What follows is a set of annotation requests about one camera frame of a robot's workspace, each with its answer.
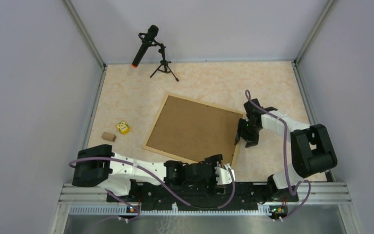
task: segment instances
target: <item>tripod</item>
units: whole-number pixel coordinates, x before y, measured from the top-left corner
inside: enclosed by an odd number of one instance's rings
[[[175,76],[175,74],[173,73],[173,71],[170,69],[170,67],[168,66],[169,63],[171,63],[171,61],[167,61],[166,60],[166,53],[165,53],[165,46],[164,44],[162,43],[156,43],[156,45],[159,45],[160,46],[160,49],[158,50],[158,52],[161,54],[161,56],[163,57],[163,60],[160,61],[160,66],[157,67],[157,69],[155,69],[155,71],[151,74],[150,78],[157,72],[157,71],[160,71],[160,72],[163,72],[163,73],[172,73],[175,80],[178,82],[178,78]]]

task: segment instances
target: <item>brown board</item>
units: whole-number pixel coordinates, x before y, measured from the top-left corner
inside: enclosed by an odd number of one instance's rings
[[[240,118],[243,113],[168,95],[143,148],[188,163],[222,154],[234,166]]]

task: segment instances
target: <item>beige marble surface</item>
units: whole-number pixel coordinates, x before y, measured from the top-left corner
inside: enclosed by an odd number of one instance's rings
[[[244,91],[249,89],[262,106],[274,106],[289,117],[308,123],[290,62],[172,63],[170,67],[180,82],[171,74],[160,72],[149,78],[157,66],[108,66],[88,147],[112,144],[113,150],[124,156],[152,162],[169,160],[141,148],[167,93],[244,112]],[[126,135],[115,127],[122,120],[131,129]],[[116,141],[103,140],[103,132],[116,134]],[[258,146],[246,149],[244,145],[241,140],[235,167],[238,181],[266,181],[269,175],[283,170],[283,137],[261,130]],[[324,174],[310,179],[326,180]]]

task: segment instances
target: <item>gray wall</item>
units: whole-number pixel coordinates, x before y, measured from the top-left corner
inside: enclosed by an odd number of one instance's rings
[[[0,234],[49,231],[99,77],[62,1],[0,1]]]
[[[172,61],[291,60],[327,0],[72,0],[106,63],[130,63],[159,27]],[[159,62],[150,48],[142,62]]]
[[[374,233],[374,1],[339,1],[301,64],[365,233]]]

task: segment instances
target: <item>small brown block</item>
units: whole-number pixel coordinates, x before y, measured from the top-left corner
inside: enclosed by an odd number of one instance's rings
[[[102,134],[101,138],[104,139],[104,140],[107,140],[107,141],[115,142],[115,139],[117,139],[117,136],[112,134],[112,133],[104,132]]]

